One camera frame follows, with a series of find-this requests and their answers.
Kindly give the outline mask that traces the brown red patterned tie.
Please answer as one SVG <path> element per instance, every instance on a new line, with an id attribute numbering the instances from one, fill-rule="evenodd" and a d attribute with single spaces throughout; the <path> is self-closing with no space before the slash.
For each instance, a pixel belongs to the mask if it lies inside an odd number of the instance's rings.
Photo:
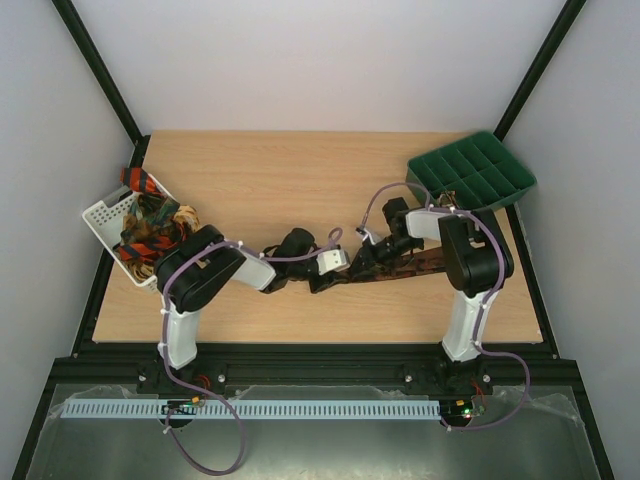
<path id="1" fill-rule="evenodd" d="M 419 252 L 411 251 L 386 264 L 376 264 L 365 270 L 347 269 L 335 274 L 338 284 L 371 283 L 444 273 L 446 270 L 441 247 Z"/>

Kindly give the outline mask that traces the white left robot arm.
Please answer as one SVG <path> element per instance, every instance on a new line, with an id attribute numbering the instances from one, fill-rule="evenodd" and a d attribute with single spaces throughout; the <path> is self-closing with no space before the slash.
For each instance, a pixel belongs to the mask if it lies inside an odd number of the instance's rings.
<path id="1" fill-rule="evenodd" d="M 342 233 L 334 228 L 319 247 L 309 231 L 295 228 L 279 245 L 256 253 L 206 225 L 172 248 L 154 266 L 164 315 L 158 351 L 165 363 L 181 369 L 196 358 L 201 310 L 228 282 L 273 293 L 290 281 L 326 280 L 348 267 Z"/>

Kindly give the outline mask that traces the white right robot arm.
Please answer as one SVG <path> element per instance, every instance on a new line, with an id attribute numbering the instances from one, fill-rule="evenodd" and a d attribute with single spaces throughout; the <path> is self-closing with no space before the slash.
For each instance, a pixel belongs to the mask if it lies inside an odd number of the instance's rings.
<path id="1" fill-rule="evenodd" d="M 441 244 L 445 273 L 456 296 L 442 340 L 449 359 L 436 367 L 436 379 L 443 389 L 458 391 L 471 379 L 466 362 L 487 353 L 482 335 L 495 298 L 513 275 L 513 257 L 489 208 L 428 205 L 400 211 L 398 217 L 404 237 Z"/>

